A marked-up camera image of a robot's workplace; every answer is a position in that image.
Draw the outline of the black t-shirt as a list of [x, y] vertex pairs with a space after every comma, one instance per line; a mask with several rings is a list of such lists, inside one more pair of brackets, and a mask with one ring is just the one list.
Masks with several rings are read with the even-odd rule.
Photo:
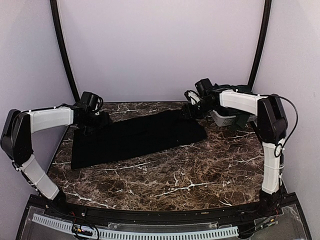
[[178, 109], [114, 122], [89, 134], [77, 129], [71, 168], [141, 157], [206, 138], [205, 128], [195, 119], [183, 119]]

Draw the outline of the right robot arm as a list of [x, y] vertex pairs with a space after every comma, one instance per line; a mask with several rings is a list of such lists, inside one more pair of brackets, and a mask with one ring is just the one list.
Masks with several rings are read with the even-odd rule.
[[256, 134], [262, 141], [264, 175], [261, 190], [272, 195], [282, 185], [283, 148], [288, 121], [278, 95], [256, 95], [233, 89], [213, 90], [199, 96], [193, 90], [184, 93], [188, 103], [182, 108], [186, 119], [199, 119], [218, 107], [235, 109], [256, 116]]

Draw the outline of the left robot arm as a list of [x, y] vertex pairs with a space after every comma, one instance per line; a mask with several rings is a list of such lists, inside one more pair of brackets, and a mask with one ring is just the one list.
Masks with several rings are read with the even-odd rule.
[[110, 116], [105, 111], [90, 111], [87, 107], [62, 104], [48, 108], [9, 111], [0, 138], [0, 146], [27, 183], [46, 199], [52, 201], [51, 210], [60, 218], [67, 218], [70, 206], [62, 199], [65, 193], [49, 178], [38, 163], [33, 149], [32, 135], [47, 129], [77, 125], [86, 134], [108, 126]]

